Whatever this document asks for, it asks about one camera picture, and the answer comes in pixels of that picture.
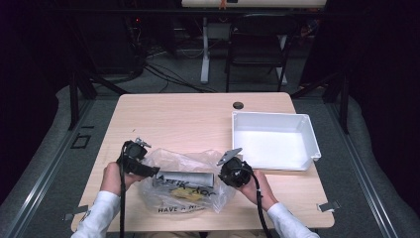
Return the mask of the white plastic bin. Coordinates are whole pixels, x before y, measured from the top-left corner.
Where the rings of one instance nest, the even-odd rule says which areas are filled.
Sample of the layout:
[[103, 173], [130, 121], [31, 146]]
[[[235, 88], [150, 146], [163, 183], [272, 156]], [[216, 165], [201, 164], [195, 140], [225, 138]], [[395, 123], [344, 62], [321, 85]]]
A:
[[232, 147], [254, 169], [307, 171], [322, 157], [307, 114], [234, 111]]

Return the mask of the yellow item in bag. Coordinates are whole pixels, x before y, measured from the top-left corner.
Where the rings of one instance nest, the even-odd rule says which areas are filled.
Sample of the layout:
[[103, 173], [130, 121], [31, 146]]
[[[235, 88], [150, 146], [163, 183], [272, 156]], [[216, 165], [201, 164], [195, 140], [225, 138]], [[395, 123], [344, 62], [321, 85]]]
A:
[[190, 201], [198, 201], [200, 200], [203, 195], [200, 194], [196, 189], [187, 187], [187, 188], [176, 188], [170, 192], [172, 196], [184, 198]]

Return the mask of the person's left hand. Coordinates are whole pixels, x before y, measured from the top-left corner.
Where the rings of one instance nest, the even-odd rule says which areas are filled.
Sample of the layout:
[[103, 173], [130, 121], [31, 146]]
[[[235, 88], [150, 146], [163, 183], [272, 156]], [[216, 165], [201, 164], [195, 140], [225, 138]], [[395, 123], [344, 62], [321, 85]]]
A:
[[[123, 174], [123, 176], [125, 189], [128, 189], [133, 183], [144, 179], [144, 177], [133, 174]], [[109, 191], [120, 196], [122, 191], [121, 184], [119, 165], [115, 162], [109, 163], [104, 169], [100, 190]]]

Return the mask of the white desk with legs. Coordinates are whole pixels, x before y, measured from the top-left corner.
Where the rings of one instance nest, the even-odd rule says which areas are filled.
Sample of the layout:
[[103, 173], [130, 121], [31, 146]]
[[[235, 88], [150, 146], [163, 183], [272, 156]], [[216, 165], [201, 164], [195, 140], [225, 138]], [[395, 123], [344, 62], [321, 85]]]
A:
[[[323, 8], [327, 0], [181, 0], [186, 8]], [[201, 68], [201, 83], [209, 82], [209, 43], [207, 17], [202, 20], [203, 61]]]

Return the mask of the grey cylindrical tube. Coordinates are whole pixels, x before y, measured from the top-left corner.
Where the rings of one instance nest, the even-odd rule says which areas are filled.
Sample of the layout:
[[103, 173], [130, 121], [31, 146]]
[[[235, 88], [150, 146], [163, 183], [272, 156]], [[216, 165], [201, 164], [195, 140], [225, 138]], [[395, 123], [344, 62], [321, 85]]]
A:
[[156, 179], [183, 181], [187, 184], [207, 187], [214, 186], [214, 175], [212, 173], [160, 171], [156, 174]]

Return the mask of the clear plastic bag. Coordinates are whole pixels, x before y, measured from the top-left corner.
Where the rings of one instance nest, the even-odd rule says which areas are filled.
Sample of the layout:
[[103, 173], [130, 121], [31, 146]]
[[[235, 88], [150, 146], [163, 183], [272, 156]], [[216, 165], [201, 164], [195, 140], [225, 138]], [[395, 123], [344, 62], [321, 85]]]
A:
[[[154, 214], [181, 214], [206, 209], [219, 213], [236, 193], [218, 178], [221, 167], [217, 166], [217, 162], [221, 157], [222, 154], [214, 150], [192, 154], [179, 154], [164, 149], [153, 151], [146, 156], [147, 166], [159, 167], [159, 171], [212, 173], [214, 186], [156, 179], [154, 175], [152, 178], [144, 179], [139, 185], [140, 196], [146, 208]], [[196, 189], [203, 197], [198, 201], [190, 201], [172, 196], [170, 192], [179, 187]]]

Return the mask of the black folding chair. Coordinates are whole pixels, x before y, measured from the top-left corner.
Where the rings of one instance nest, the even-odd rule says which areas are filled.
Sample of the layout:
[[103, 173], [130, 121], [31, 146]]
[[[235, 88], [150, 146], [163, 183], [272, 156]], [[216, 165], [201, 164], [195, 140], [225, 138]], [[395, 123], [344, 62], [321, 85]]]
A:
[[277, 72], [277, 90], [282, 87], [293, 37], [299, 21], [291, 15], [246, 14], [234, 19], [229, 29], [225, 63], [227, 92], [230, 91], [231, 67], [269, 67]]

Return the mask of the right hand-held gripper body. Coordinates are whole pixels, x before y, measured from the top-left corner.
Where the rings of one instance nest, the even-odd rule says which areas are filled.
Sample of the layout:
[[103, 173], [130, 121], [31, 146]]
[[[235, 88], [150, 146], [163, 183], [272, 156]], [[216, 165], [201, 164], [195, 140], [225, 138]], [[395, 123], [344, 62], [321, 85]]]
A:
[[241, 151], [242, 148], [226, 151], [217, 163], [221, 166], [218, 177], [228, 186], [241, 187], [250, 181], [253, 174], [253, 169], [238, 157]]

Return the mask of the grey tape strip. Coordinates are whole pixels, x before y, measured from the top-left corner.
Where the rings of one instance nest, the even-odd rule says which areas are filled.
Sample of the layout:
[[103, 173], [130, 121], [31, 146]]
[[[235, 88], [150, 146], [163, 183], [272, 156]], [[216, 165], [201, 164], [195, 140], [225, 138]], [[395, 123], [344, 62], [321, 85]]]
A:
[[341, 204], [339, 203], [338, 200], [334, 200], [334, 201], [318, 204], [317, 208], [321, 212], [335, 212], [337, 209], [341, 208]]
[[66, 213], [63, 216], [62, 221], [72, 220], [76, 214], [86, 212], [87, 210], [88, 210], [88, 205], [78, 206], [78, 207], [74, 208], [70, 213]]

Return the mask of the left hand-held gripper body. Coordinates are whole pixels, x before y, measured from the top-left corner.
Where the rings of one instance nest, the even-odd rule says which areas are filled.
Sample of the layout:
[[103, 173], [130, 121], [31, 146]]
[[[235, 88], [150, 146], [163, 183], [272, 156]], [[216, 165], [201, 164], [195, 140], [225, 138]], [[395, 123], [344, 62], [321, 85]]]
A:
[[150, 147], [151, 145], [141, 138], [136, 138], [134, 141], [126, 141], [123, 144], [117, 163], [140, 165]]

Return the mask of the black metal stand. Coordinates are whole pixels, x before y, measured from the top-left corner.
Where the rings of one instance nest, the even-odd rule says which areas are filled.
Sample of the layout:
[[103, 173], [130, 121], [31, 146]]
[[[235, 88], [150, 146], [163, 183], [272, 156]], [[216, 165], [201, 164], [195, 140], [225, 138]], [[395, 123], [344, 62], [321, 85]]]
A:
[[322, 98], [325, 103], [334, 103], [337, 97], [340, 97], [339, 125], [345, 134], [349, 133], [348, 129], [348, 109], [349, 109], [349, 86], [350, 79], [344, 71], [333, 72], [328, 76], [304, 86], [302, 89], [291, 94], [292, 99], [296, 99], [306, 95], [312, 90], [327, 85]]
[[99, 83], [119, 95], [127, 94], [128, 91], [120, 88], [102, 76], [86, 69], [74, 69], [69, 76], [69, 95], [70, 95], [70, 124], [68, 129], [73, 130], [79, 121], [78, 92], [88, 100], [93, 100], [97, 96], [97, 91], [93, 87], [94, 83]]

